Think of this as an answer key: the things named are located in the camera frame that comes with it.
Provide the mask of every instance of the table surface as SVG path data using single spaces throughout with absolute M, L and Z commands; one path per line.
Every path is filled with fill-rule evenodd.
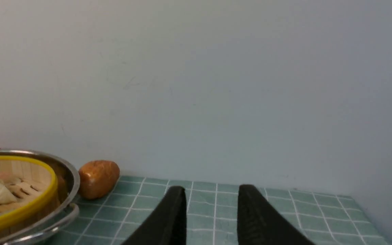
M 118 245 L 154 210 L 169 186 L 185 188 L 188 245 L 237 245 L 238 186 L 121 176 L 98 200 L 76 198 L 80 216 L 47 245 Z M 385 239 L 349 196 L 259 188 L 316 245 L 384 245 Z

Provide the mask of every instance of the gray wall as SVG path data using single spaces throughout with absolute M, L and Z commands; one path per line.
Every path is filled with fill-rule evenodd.
M 0 144 L 352 194 L 392 240 L 392 1 L 0 1 Z

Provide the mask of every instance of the metal bowl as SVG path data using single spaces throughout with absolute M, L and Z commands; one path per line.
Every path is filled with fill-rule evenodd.
M 75 203 L 72 203 L 80 187 L 80 176 L 75 167 L 66 160 L 38 151 L 0 149 L 1 155 L 40 160 L 51 166 L 57 177 L 64 180 L 65 184 L 59 185 L 61 205 L 56 210 L 33 225 L 0 239 L 0 244 L 18 245 L 40 242 L 57 233 L 78 217 L 79 208 Z

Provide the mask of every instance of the white grout line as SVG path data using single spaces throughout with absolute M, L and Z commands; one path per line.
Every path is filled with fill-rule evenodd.
M 113 237 L 112 244 L 113 244 L 113 242 L 116 240 L 116 237 L 117 237 L 117 235 L 119 234 L 120 229 L 122 229 L 122 226 L 123 226 L 123 224 L 125 223 L 126 218 L 128 217 L 129 213 L 131 212 L 131 209 L 132 209 L 132 207 L 134 206 L 135 200 L 137 200 L 138 195 L 139 195 L 140 192 L 142 191 L 143 183 L 145 182 L 145 180 L 146 180 L 146 177 L 143 179 L 142 183 L 140 184 L 140 188 L 138 189 L 137 195 L 135 196 L 134 200 L 132 201 L 132 204 L 131 204 L 131 206 L 129 207 L 128 212 L 126 212 L 126 215 L 125 215 L 125 217 L 124 217 L 123 220 L 122 220 L 122 223 L 120 224 L 119 228 L 117 229 L 116 234 L 115 234 L 115 236 Z
M 323 197 L 333 197 L 336 198 L 336 196 L 331 196 L 329 194 L 321 194 L 321 193 L 315 193 L 315 192 L 307 192 L 307 191 L 298 191 L 298 190 L 292 190 L 294 192 L 300 192 L 300 193 L 305 193 L 305 194 L 312 194 L 312 195 L 318 195 L 318 196 L 323 196 Z M 340 197 L 341 199 L 347 199 L 347 200 L 353 200 L 353 198 L 347 198 L 347 197 Z
M 214 199 L 214 222 L 213 222 L 213 245 L 216 243 L 216 206 L 217 206 L 217 188 L 218 184 L 216 184 L 216 197 Z
M 321 230 L 313 230 L 313 229 L 302 229 L 304 231 L 313 231 L 313 232 L 320 232 L 320 233 L 329 233 L 328 231 L 321 231 Z M 361 236 L 359 234 L 349 234 L 349 233 L 341 233 L 341 232 L 333 232 L 335 235 L 345 235 L 345 236 Z M 381 236 L 376 235 L 362 235 L 363 237 L 373 237 L 373 238 L 382 238 Z
M 274 197 L 274 196 L 267 196 L 267 198 L 268 199 L 273 199 L 273 198 L 275 198 L 275 199 L 282 199 L 282 200 L 292 200 L 292 199 L 290 199 L 290 198 L 285 198 L 285 197 Z M 312 202 L 307 202 L 307 201 L 302 201 L 302 200 L 297 200 L 297 199 L 294 199 L 294 201 L 296 201 L 296 202 L 302 202 L 302 203 L 306 203 L 306 204 L 310 204 L 310 205 L 317 205 L 317 203 L 312 203 Z M 320 206 L 321 207 L 327 207 L 327 208 L 338 208 L 338 209 L 349 209 L 349 210 L 356 210 L 356 211 L 361 211 L 362 212 L 362 210 L 361 209 L 357 209 L 357 208 L 340 208 L 340 207 L 336 207 L 336 206 L 328 206 L 328 205 L 321 205 L 320 204 Z
M 75 243 L 73 245 L 77 245 L 78 242 L 80 242 L 81 237 L 86 233 L 87 229 L 90 227 L 90 225 L 93 222 L 93 219 L 99 214 L 99 211 L 101 211 L 104 203 L 107 202 L 107 200 L 110 198 L 110 196 L 112 195 L 113 191 L 116 189 L 117 183 L 115 184 L 115 186 L 113 187 L 112 191 L 110 191 L 109 195 L 107 196 L 107 198 L 104 200 L 104 202 L 102 203 L 102 205 L 98 208 L 98 211 L 96 211 L 95 215 L 93 215 L 92 220 L 90 220 L 90 222 L 87 224 L 86 228 L 84 228 L 83 233 L 81 233 L 80 237 L 78 237 L 78 239 L 75 241 Z
M 333 233 L 332 233 L 332 231 L 331 231 L 331 228 L 329 227 L 328 221 L 327 221 L 326 218 L 325 218 L 325 214 L 323 213 L 322 208 L 319 206 L 319 203 L 317 202 L 317 199 L 315 198 L 314 193 L 312 194 L 312 197 L 314 197 L 314 200 L 315 200 L 315 202 L 317 203 L 317 207 L 320 209 L 320 212 L 322 213 L 323 220 L 325 221 L 326 226 L 328 227 L 328 230 L 329 230 L 329 233 L 331 234 L 331 237 L 333 238 L 334 241 L 336 241 L 337 244 L 340 244 L 340 243 L 335 239 L 335 237 L 333 236 Z
M 267 189 L 266 188 L 264 188 L 264 192 L 266 193 L 266 200 L 268 201 L 269 200 L 269 194 L 267 194 Z
M 343 209 L 344 209 L 344 205 L 342 204 L 342 202 L 340 201 L 340 199 L 338 199 L 338 196 L 336 196 L 336 197 L 337 197 L 338 202 L 341 204 L 341 206 L 342 206 Z M 356 231 L 358 232 L 359 237 L 361 238 L 362 242 L 364 242 L 364 244 L 367 244 L 367 243 L 365 242 L 365 240 L 364 240 L 364 237 L 362 237 L 361 233 L 359 232 L 358 227 L 356 227 L 355 222 L 353 222 L 352 218 L 350 217 L 350 214 L 347 213 L 347 210 L 344 210 L 344 212 L 347 214 L 347 217 L 349 217 L 349 220 L 353 223 L 353 226 L 355 226 L 355 229 L 356 229 Z
M 296 213 L 291 213 L 291 212 L 280 212 L 281 214 L 296 214 Z M 312 214 L 302 214 L 302 213 L 298 213 L 299 215 L 303 215 L 303 216 L 309 216 L 309 217 L 316 217 L 316 218 L 323 218 L 323 216 L 317 216 L 317 215 L 312 215 Z M 358 221 L 353 221 L 350 219 L 339 219 L 339 218 L 332 218 L 332 217 L 326 217 L 325 219 L 331 219 L 331 220 L 340 220 L 340 221 L 349 221 L 349 222 L 357 222 L 357 223 L 370 223 L 368 221 L 362 221 L 362 220 L 358 220 Z
M 165 194 L 165 195 L 166 195 L 166 193 L 167 193 L 167 191 L 168 191 L 168 188 L 169 188 L 168 184 L 169 184 L 169 183 L 170 183 L 170 180 L 167 181 L 166 189 L 164 190 L 164 194 Z
M 133 181 L 127 181 L 127 180 L 120 180 L 119 182 L 124 182 L 124 183 L 141 183 L 141 182 L 133 182 Z M 164 184 L 159 184 L 159 183 L 144 183 L 144 184 L 151 184 L 151 185 L 160 185 L 160 186 L 165 186 Z
M 299 223 L 299 228 L 302 229 L 302 224 L 300 223 L 299 213 L 297 212 L 296 203 L 294 202 L 293 196 L 291 195 L 291 192 L 289 190 L 288 190 L 288 194 L 290 194 L 291 200 L 293 201 L 294 212 L 296 214 L 297 223 Z
M 206 218 L 213 218 L 213 216 L 208 216 L 208 215 L 203 215 L 203 214 L 187 214 L 187 215 L 199 216 L 199 217 L 206 217 Z M 220 219 L 220 220 L 229 220 L 229 221 L 237 221 L 237 219 L 231 219 L 231 218 L 219 218 L 219 217 L 216 217 L 216 219 Z
M 227 207 L 227 208 L 238 208 L 237 206 L 229 206 L 229 205 L 220 205 L 218 204 L 219 207 Z
M 235 234 L 234 232 L 230 232 L 230 231 L 222 231 L 222 230 L 213 230 L 213 229 L 191 229 L 191 228 L 187 228 L 187 231 L 219 231 L 219 232 L 224 232 L 227 234 Z
M 191 189 L 190 189 L 189 203 L 187 203 L 187 213 L 189 212 L 189 208 L 190 208 L 190 201 L 191 201 L 191 199 L 192 199 L 193 184 L 194 184 L 194 181 L 192 181 L 192 187 L 191 187 Z

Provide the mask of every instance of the steamer basket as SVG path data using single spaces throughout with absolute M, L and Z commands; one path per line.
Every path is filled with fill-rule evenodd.
M 20 183 L 9 185 L 16 203 L 0 205 L 0 239 L 43 219 L 60 206 L 58 178 L 42 161 L 0 155 L 0 173 L 13 174 Z

